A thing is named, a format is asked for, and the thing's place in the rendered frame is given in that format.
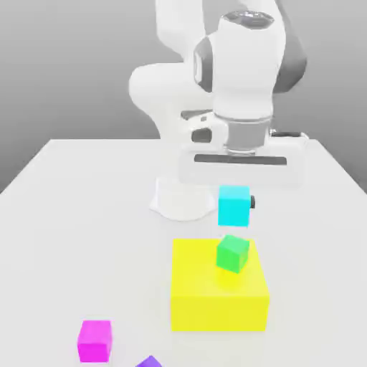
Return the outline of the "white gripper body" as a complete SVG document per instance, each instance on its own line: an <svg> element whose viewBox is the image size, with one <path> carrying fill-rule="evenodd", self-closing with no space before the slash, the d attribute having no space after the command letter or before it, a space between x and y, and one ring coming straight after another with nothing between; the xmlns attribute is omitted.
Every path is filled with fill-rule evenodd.
<svg viewBox="0 0 367 367"><path fill-rule="evenodd" d="M305 165L303 151L278 151L272 156L183 153L178 177L202 186L299 186Z"/></svg>

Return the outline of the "small cyan cube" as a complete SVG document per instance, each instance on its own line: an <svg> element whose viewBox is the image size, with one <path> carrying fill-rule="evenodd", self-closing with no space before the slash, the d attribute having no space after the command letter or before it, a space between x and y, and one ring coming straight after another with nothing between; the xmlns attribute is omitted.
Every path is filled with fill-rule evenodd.
<svg viewBox="0 0 367 367"><path fill-rule="evenodd" d="M220 186L218 199L218 225L247 227L251 209L248 186Z"/></svg>

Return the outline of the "small green cube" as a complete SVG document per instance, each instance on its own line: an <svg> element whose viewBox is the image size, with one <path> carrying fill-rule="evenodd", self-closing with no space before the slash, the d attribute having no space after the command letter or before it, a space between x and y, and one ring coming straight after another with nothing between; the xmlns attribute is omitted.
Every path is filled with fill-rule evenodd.
<svg viewBox="0 0 367 367"><path fill-rule="evenodd" d="M250 241L226 235L216 247L216 265L239 274L248 260Z"/></svg>

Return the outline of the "small purple cube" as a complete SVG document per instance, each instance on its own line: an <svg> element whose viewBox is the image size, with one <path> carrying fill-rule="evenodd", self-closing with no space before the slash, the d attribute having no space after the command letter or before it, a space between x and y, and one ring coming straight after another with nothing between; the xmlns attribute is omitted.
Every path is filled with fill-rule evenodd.
<svg viewBox="0 0 367 367"><path fill-rule="evenodd" d="M163 367L161 363L154 357L148 356L135 367Z"/></svg>

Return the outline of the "small magenta cube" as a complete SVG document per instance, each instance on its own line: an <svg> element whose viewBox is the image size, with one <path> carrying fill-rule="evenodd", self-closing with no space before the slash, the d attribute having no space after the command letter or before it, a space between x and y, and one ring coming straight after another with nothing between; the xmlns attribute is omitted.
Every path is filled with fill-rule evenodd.
<svg viewBox="0 0 367 367"><path fill-rule="evenodd" d="M81 363L107 363L112 344L112 325L109 320L83 320L77 338Z"/></svg>

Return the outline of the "large yellow box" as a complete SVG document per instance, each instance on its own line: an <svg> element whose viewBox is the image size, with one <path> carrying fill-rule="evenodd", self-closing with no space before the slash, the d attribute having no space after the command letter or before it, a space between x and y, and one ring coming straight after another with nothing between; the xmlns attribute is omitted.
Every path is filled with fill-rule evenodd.
<svg viewBox="0 0 367 367"><path fill-rule="evenodd" d="M218 239L174 239L172 331L264 331L270 304L254 241L240 273L216 265Z"/></svg>

